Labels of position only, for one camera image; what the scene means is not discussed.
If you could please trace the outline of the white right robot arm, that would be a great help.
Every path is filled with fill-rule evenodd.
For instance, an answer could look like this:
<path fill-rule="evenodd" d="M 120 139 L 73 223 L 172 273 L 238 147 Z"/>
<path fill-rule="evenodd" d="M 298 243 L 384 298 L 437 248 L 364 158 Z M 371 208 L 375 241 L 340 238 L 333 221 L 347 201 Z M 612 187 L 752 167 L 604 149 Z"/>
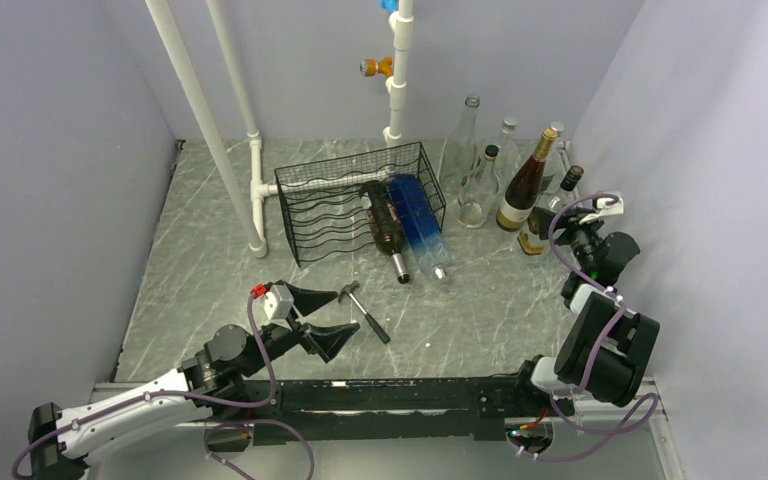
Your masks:
<path fill-rule="evenodd" d="M 617 407 L 637 393 L 660 331 L 652 318 L 620 306 L 608 293 L 625 267 L 641 253 L 636 240 L 616 231 L 603 237 L 600 220 L 586 223 L 592 209 L 573 208 L 549 232 L 555 213 L 537 207 L 526 223 L 533 236 L 558 247 L 571 248 L 580 271 L 572 271 L 561 288 L 564 305 L 576 321 L 554 357 L 537 356 L 528 363 L 530 377 L 511 388 L 517 411 L 534 415 L 551 394 L 584 390 L 595 399 Z"/>

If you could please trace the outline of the clear round glass bottle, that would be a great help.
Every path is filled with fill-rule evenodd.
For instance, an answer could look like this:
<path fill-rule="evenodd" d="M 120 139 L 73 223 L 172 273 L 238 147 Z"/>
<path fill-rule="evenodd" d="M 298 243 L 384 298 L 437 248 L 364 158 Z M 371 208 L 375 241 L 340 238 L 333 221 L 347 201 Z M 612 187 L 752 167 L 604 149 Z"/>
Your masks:
<path fill-rule="evenodd" d="M 521 153 L 515 138 L 517 125 L 516 117 L 505 116 L 500 134 L 495 140 L 495 145 L 499 148 L 495 171 L 502 188 L 508 185 L 520 168 Z"/>

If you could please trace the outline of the dark bottle black capsule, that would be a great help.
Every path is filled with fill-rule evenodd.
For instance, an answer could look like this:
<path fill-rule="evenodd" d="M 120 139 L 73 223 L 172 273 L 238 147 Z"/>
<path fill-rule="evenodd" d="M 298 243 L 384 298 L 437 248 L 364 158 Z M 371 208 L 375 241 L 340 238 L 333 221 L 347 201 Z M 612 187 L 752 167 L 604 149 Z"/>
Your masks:
<path fill-rule="evenodd" d="M 558 187 L 537 197 L 517 236 L 518 245 L 526 256 L 536 257 L 548 251 L 549 225 L 557 212 L 574 200 L 574 190 L 583 176 L 583 167 L 572 165 Z"/>

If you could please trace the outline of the clear bottle black gold label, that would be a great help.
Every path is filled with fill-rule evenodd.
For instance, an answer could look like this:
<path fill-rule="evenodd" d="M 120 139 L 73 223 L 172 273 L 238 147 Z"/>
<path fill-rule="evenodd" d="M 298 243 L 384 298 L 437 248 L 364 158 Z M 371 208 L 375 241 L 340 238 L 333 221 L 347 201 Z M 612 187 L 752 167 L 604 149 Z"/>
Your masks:
<path fill-rule="evenodd" d="M 480 97 L 468 95 L 455 130 L 444 142 L 439 169 L 439 184 L 446 195 L 455 195 L 462 178 L 472 169 L 476 157 L 476 119 Z"/>

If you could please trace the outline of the blue glass bottle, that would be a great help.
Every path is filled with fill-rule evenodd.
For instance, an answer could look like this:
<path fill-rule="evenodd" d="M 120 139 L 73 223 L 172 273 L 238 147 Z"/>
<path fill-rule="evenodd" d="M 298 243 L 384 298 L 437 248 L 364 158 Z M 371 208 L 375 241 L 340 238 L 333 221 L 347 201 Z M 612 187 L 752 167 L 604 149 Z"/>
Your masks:
<path fill-rule="evenodd" d="M 419 269 L 435 280 L 447 280 L 451 255 L 419 179 L 396 174 L 388 190 Z"/>

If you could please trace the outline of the dark bottle gold foil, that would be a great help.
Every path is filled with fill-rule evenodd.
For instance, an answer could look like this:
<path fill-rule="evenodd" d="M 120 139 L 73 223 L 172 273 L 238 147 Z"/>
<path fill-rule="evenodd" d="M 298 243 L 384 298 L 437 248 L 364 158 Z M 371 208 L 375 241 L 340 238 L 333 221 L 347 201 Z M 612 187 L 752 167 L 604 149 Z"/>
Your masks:
<path fill-rule="evenodd" d="M 515 232 L 525 224 L 540 193 L 546 159 L 558 136 L 556 128 L 546 128 L 533 153 L 511 179 L 495 217 L 500 229 Z"/>

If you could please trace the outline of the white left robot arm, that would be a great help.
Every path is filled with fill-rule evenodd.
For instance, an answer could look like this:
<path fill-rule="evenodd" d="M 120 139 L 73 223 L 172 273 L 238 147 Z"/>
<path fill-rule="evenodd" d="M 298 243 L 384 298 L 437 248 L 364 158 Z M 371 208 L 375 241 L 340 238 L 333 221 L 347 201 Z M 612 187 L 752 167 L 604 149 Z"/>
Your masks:
<path fill-rule="evenodd" d="M 81 479 L 101 452 L 124 447 L 180 423 L 277 405 L 281 387 L 272 363 L 295 347 L 333 360 L 360 326 L 318 327 L 304 322 L 338 299 L 336 291 L 299 288 L 284 280 L 253 288 L 246 302 L 248 326 L 221 327 L 194 356 L 154 380 L 114 397 L 63 409 L 35 408 L 28 446 L 12 465 L 22 478 Z"/>

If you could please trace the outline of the clear bottle black cap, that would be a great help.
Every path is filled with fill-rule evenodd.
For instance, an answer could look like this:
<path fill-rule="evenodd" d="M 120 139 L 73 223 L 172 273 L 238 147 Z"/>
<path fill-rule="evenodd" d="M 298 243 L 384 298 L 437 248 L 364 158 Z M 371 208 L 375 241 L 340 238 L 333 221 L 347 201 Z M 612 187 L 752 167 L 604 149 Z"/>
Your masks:
<path fill-rule="evenodd" d="M 498 155 L 497 145 L 487 145 L 476 166 L 462 180 L 457 197 L 457 220 L 466 228 L 476 229 L 487 221 L 499 193 L 499 179 L 495 172 Z"/>

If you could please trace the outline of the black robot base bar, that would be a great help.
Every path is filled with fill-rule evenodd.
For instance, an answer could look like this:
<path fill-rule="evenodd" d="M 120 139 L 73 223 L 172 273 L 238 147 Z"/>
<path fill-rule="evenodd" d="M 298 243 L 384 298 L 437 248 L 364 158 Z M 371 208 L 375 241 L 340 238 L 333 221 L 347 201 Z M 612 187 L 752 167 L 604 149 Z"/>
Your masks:
<path fill-rule="evenodd" d="M 282 445 L 293 435 L 308 441 L 468 437 L 504 441 L 510 431 L 552 415 L 548 394 L 528 381 L 527 360 L 516 373 L 478 377 L 281 380 L 273 399 L 265 380 L 232 387 L 235 406 L 210 406 L 209 419 L 251 426 L 256 446 Z"/>

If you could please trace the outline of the dark bottle silver capsule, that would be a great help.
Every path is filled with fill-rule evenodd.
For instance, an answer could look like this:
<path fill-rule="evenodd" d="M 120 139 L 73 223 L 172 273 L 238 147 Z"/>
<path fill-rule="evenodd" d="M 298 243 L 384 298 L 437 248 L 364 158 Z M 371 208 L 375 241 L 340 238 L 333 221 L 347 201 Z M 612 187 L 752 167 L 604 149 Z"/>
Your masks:
<path fill-rule="evenodd" d="M 390 259 L 398 283 L 408 284 L 411 276 L 402 255 L 406 239 L 386 185 L 378 180 L 363 183 L 359 199 L 366 211 L 376 248 Z"/>

